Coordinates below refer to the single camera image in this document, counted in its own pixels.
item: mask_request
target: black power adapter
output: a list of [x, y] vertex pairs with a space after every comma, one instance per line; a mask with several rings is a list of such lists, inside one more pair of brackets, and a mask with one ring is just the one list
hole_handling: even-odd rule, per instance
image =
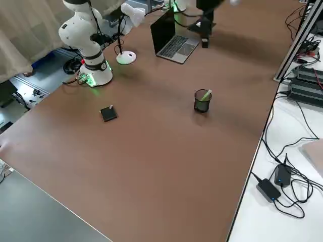
[[272, 203], [282, 195], [280, 191], [278, 191], [278, 189], [268, 179], [261, 180], [254, 173], [252, 174], [259, 182], [257, 185], [257, 189], [266, 198], [268, 202]]
[[274, 183], [284, 188], [289, 186], [291, 183], [291, 167], [279, 164], [276, 167]]

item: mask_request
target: laptop screen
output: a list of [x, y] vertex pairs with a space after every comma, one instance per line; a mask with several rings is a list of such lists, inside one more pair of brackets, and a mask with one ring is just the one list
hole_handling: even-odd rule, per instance
[[150, 29], [155, 52], [158, 53], [175, 35], [173, 8], [154, 22]]

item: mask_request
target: curtain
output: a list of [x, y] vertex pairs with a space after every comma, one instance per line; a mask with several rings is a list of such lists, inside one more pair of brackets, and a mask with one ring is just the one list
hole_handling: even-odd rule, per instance
[[[91, 0], [109, 14], [125, 0]], [[62, 0], [0, 0], [0, 83], [24, 72], [52, 50], [62, 47], [58, 29], [73, 12]]]

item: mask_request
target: laptop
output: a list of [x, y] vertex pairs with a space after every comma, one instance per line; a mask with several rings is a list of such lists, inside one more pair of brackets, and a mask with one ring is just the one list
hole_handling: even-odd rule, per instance
[[301, 151], [323, 178], [323, 140], [309, 142]]
[[156, 56], [183, 64], [199, 40], [176, 35], [174, 17], [174, 10], [170, 8], [150, 26], [153, 46]]

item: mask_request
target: black mesh pen holder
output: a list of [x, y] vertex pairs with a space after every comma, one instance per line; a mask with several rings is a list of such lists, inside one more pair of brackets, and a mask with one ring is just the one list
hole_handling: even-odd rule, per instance
[[208, 90], [205, 89], [200, 89], [195, 92], [195, 102], [194, 102], [194, 109], [197, 112], [207, 112], [210, 101], [212, 99], [212, 93], [209, 93], [206, 97], [205, 95], [207, 94]]

